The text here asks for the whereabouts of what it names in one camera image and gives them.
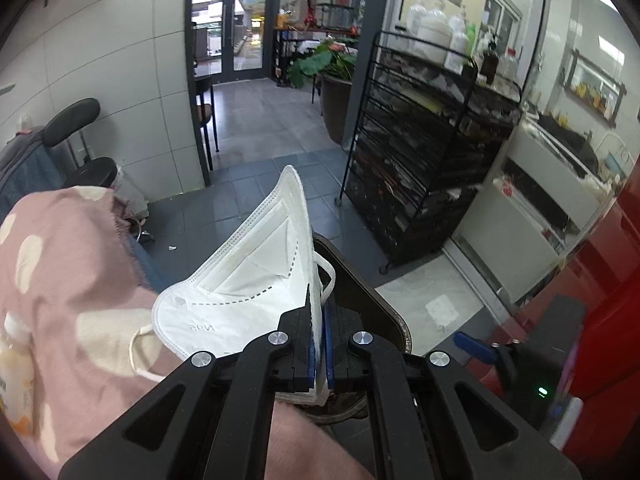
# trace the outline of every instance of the potted plant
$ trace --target potted plant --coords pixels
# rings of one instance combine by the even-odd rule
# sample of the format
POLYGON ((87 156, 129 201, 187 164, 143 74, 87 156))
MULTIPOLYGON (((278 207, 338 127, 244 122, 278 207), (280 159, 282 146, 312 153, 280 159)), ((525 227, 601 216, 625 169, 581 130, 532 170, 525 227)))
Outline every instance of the potted plant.
POLYGON ((355 54, 344 43, 326 40, 312 56, 297 60, 289 68, 289 80, 295 88, 302 88, 315 75, 320 76, 322 118, 329 137, 337 144, 342 143, 344 135, 355 63, 355 54))

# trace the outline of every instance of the white container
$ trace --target white container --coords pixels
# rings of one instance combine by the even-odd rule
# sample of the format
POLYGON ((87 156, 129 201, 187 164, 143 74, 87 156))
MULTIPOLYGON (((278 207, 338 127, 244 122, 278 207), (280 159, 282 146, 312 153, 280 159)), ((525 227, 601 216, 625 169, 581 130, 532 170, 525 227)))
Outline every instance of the white container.
POLYGON ((508 48, 507 52, 500 58, 500 64, 498 65, 497 74, 500 76, 496 78, 494 86, 499 86, 498 91, 509 96, 512 90, 512 84, 516 79, 516 72, 518 71, 518 58, 516 57, 516 51, 512 48, 508 48))
POLYGON ((0 410, 14 431, 33 433, 31 331, 10 312, 0 331, 0 410))
POLYGON ((447 52, 447 59, 444 62, 444 67, 455 72, 456 74, 462 74, 462 69, 466 65, 466 50, 469 46, 469 37, 464 30, 458 30, 454 32, 451 38, 451 44, 449 48, 462 54, 458 56, 452 52, 447 52))
POLYGON ((418 37, 420 32, 420 23, 427 13, 427 9, 424 7, 426 0, 418 0, 411 7, 406 16, 406 31, 409 36, 414 38, 418 37))
POLYGON ((460 14, 454 14, 449 18, 449 27, 455 34, 459 30, 462 32, 466 32, 466 9, 465 6, 462 6, 462 10, 460 14))
POLYGON ((447 15, 443 11, 444 2, 438 0, 436 6, 428 10, 422 21, 420 22, 420 32, 418 37, 421 40, 429 41, 444 48, 438 48, 421 43, 418 46, 418 54, 430 61, 442 65, 447 59, 446 48, 451 44, 453 35, 449 23, 447 23, 447 15))

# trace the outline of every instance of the pink blanket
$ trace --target pink blanket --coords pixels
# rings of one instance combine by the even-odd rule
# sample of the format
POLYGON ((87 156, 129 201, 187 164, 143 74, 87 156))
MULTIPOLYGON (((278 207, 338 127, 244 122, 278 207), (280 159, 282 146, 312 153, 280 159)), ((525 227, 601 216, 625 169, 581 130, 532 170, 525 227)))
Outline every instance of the pink blanket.
MULTIPOLYGON (((55 478, 63 463, 147 393, 129 341, 150 324, 156 294, 128 246, 124 204, 111 190, 31 194, 0 226, 0 319, 33 333, 35 432, 23 443, 55 478)), ((154 335, 136 339, 138 367, 179 364, 154 335)), ((277 404, 267 478, 369 479, 369 473, 295 409, 277 404)))

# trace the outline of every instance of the door handle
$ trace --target door handle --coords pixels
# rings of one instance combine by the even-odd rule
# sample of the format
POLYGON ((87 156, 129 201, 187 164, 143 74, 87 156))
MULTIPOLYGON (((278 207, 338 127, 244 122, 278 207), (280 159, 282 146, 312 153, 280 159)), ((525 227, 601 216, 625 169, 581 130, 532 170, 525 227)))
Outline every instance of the door handle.
POLYGON ((226 5, 222 5, 222 44, 226 41, 226 5))

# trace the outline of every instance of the glass display case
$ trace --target glass display case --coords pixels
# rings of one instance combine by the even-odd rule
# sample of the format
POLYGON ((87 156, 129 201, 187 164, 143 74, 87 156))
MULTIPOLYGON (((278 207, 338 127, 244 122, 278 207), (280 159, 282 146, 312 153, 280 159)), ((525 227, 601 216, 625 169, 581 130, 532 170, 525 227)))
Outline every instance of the glass display case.
POLYGON ((573 51, 571 68, 564 88, 596 117, 611 128, 616 127, 616 116, 626 88, 582 56, 578 50, 573 51))

